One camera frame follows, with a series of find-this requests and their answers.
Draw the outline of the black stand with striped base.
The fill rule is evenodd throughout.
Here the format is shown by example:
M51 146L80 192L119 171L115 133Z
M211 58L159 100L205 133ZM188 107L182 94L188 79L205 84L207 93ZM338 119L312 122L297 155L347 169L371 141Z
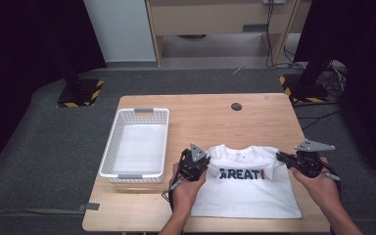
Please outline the black stand with striped base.
M93 106L104 84L100 79L81 79L74 70L64 74L66 86L58 98L58 106L76 108Z
M328 92L317 81L325 69L323 62L309 62L299 73L286 73L279 77L284 93L292 103L326 102Z

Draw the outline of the white partition panel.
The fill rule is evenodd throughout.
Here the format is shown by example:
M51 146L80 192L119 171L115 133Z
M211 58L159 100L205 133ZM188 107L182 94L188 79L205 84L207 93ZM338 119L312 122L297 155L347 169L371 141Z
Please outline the white partition panel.
M156 60L145 0L84 0L84 4L106 62Z

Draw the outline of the person's right hand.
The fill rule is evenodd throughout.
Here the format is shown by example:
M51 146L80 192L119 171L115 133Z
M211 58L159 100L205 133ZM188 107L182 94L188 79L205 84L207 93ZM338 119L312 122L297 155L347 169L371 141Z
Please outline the person's right hand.
M323 211L338 209L341 204L340 196L335 180L328 177L329 169L324 167L320 174L314 178L306 177L294 167L291 167L290 171L304 185L309 195Z

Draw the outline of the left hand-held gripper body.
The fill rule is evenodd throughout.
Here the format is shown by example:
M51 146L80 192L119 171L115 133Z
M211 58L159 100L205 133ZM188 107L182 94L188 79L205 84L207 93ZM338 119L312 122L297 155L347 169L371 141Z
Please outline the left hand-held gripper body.
M204 150L191 143L190 148L181 153L177 172L188 181L198 181L208 168L207 165L203 165L203 160L207 156L208 154Z

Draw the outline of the white plastic basket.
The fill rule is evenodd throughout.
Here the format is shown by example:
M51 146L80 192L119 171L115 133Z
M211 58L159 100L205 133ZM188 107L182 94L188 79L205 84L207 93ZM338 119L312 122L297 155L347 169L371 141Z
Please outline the white plastic basket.
M114 183L162 182L168 122L169 109L119 109L99 174Z

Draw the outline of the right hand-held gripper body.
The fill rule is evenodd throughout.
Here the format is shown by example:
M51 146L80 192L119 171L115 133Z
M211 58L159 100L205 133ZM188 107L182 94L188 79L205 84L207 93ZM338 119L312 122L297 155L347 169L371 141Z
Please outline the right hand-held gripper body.
M334 151L334 145L324 144L312 140L304 140L298 144L297 150L297 170L309 178L317 177L326 164L320 159L319 153Z

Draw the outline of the white printed t-shirt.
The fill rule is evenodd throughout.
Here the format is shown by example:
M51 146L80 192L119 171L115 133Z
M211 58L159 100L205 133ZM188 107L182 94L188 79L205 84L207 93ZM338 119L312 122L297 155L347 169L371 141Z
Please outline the white printed t-shirt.
M193 216L236 218L300 218L288 169L273 147L208 150L206 182L198 192Z

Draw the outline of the grey tape strip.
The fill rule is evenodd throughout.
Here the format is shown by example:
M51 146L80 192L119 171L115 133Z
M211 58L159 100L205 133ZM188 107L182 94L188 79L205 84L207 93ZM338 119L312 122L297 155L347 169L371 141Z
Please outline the grey tape strip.
M100 208L100 204L98 203L86 203L86 204L81 204L78 206L78 210L80 212L85 212L88 210L97 211L99 208Z

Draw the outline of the light wooden desk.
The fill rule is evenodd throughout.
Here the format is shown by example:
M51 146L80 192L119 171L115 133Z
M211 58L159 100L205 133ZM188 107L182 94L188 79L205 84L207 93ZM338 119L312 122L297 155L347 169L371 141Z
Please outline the light wooden desk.
M261 33L273 64L300 33L312 0L145 0L157 58L170 35Z

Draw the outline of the black curtain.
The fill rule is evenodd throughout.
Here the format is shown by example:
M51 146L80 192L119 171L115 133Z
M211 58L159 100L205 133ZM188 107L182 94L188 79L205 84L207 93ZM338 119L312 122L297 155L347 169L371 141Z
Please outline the black curtain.
M45 29L76 72L106 65L84 0L0 0L0 154L33 92L63 77Z
M347 68L340 99L363 156L376 167L376 0L311 0L295 60L311 86L327 64Z

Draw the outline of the person's left hand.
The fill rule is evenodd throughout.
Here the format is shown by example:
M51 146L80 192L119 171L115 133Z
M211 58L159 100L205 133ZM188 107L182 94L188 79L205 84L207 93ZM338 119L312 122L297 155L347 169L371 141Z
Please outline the person's left hand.
M206 172L203 172L198 181L183 179L172 193L172 212L190 214L201 187L206 182Z

